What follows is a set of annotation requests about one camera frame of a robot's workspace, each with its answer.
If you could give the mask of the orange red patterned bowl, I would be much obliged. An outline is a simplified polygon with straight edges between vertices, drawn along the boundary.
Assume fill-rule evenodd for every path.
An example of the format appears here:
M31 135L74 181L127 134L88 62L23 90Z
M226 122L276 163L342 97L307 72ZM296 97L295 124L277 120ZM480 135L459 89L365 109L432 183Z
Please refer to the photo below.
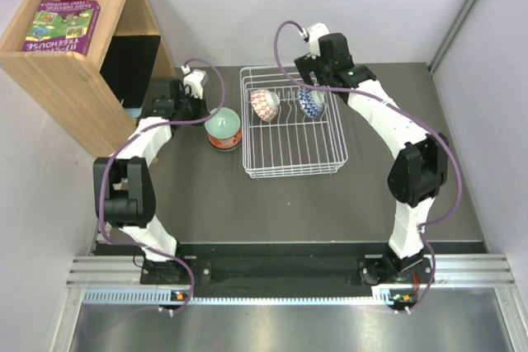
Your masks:
M298 103L303 113L311 120L317 119L325 110L325 97L321 91L300 87Z

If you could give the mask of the pale green bowl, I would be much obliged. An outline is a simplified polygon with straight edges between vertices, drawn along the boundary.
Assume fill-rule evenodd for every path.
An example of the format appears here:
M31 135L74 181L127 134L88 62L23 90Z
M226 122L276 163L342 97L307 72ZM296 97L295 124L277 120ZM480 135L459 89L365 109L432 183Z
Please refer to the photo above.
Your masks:
M232 138L240 127L238 114L228 107L219 108L218 112L205 122L206 132L217 139Z

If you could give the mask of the red patterned white bowl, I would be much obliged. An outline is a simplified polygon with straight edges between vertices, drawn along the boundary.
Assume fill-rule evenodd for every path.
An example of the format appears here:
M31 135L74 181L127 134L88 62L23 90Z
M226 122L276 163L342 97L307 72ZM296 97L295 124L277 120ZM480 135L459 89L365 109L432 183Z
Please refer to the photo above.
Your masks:
M280 99L273 91L256 90L251 94L250 102L256 115L265 122L273 121L279 114Z

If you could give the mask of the red floral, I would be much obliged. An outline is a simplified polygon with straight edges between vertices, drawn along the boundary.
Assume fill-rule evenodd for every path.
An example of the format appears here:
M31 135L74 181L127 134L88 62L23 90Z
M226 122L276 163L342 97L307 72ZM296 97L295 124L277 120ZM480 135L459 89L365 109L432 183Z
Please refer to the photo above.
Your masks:
M235 135L229 138L216 138L207 134L207 139L210 145L222 152L229 152L236 149L242 142L243 132L240 129Z

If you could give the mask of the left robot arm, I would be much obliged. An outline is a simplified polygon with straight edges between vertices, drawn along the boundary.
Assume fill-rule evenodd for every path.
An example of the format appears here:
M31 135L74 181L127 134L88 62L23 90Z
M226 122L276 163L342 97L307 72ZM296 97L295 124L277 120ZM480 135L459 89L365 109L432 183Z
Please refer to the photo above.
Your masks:
M204 98L206 73L195 70L182 80L156 86L150 112L139 119L135 140L115 156L108 177L107 157L93 164L96 211L104 224L119 229L144 253L143 284L176 284L186 278L178 240L156 215L156 196L149 166L177 127L173 121L201 120L209 115Z

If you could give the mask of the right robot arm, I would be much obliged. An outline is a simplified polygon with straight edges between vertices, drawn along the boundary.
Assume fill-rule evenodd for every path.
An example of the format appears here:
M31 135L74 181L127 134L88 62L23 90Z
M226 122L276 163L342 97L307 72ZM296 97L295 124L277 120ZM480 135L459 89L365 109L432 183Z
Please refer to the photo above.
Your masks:
M316 26L303 32L309 53L295 60L304 83L316 82L339 88L338 95L363 117L381 137L394 159L387 176L389 191L396 200L394 228L384 254L378 260L360 262L362 281L377 285L402 283L411 277L424 253L419 224L446 182L445 137L434 138L414 121L395 111L395 102L384 91L375 74L356 65L347 38Z

